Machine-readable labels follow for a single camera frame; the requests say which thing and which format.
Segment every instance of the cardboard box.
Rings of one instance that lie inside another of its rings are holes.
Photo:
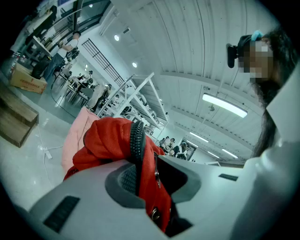
[[[29,69],[16,63],[10,84],[27,91],[43,93],[47,86],[46,80],[43,77],[41,79],[34,78],[30,74],[31,71]]]

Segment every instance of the white floor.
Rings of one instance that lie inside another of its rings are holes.
[[[62,146],[70,129],[66,123],[48,112],[40,112],[39,127],[47,148]],[[29,210],[31,206],[64,178],[61,167],[62,148],[49,150],[52,159],[45,157],[38,125],[18,148],[0,137],[0,179],[12,202]]]

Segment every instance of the black bag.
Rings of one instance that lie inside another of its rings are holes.
[[[31,76],[37,79],[40,79],[40,75],[42,72],[46,69],[46,67],[49,65],[49,58],[44,58],[41,61],[39,61],[33,68]]]

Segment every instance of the metal railing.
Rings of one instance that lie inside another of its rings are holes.
[[[82,46],[89,52],[90,55],[92,55],[96,62],[119,86],[123,85],[125,82],[124,79],[119,75],[119,73],[114,69],[114,67],[90,39],[85,41]]]

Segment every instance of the fluorescent light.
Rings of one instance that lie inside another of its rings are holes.
[[[221,98],[215,97],[211,94],[204,93],[202,99],[204,101],[207,101],[207,102],[213,103],[215,105],[218,105],[222,108],[225,108],[225,109],[231,111],[232,113],[235,113],[236,115],[239,115],[242,118],[246,117],[247,114],[248,114],[248,112],[246,110],[241,109],[237,105],[234,105],[230,102],[227,102],[227,101],[225,101]]]
[[[192,145],[194,145],[195,147],[198,147],[196,144],[193,144],[192,142],[190,142],[188,140],[187,140],[187,142],[190,143],[190,144],[192,144]]]
[[[226,151],[225,149],[222,149],[222,151],[228,153],[229,155],[233,156],[234,158],[238,158],[237,156],[235,156],[234,154],[232,154],[231,152],[229,151]]]
[[[193,133],[190,133],[191,135],[193,135],[193,136],[195,136],[195,137],[197,137],[197,138],[200,138],[201,140],[203,140],[203,141],[205,141],[205,142],[207,142],[208,143],[208,141],[206,140],[206,139],[204,139],[204,138],[201,138],[201,137],[199,137],[198,135],[196,135],[196,134],[193,134]]]
[[[216,158],[219,158],[218,156],[216,156],[215,154],[211,153],[211,152],[208,152],[209,154],[215,156]]]

